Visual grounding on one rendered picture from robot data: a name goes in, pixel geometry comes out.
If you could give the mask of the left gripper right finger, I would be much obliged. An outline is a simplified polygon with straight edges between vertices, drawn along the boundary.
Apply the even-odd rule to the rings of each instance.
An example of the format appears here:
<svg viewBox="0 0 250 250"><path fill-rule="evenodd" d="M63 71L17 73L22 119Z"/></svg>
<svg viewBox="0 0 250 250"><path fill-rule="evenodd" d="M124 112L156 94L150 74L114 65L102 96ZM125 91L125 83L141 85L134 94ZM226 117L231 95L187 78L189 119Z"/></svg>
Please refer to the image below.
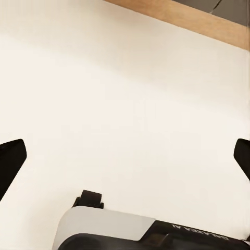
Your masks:
<svg viewBox="0 0 250 250"><path fill-rule="evenodd" d="M234 148L233 157L250 180L250 141L239 138Z"/></svg>

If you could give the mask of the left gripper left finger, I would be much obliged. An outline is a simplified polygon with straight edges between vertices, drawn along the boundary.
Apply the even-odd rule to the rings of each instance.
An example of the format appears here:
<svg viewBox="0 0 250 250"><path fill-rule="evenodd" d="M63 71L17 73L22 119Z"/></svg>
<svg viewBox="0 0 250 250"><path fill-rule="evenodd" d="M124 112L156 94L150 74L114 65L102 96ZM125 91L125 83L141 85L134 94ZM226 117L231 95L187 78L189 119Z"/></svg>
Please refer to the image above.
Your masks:
<svg viewBox="0 0 250 250"><path fill-rule="evenodd" d="M0 144L0 201L27 159L23 139Z"/></svg>

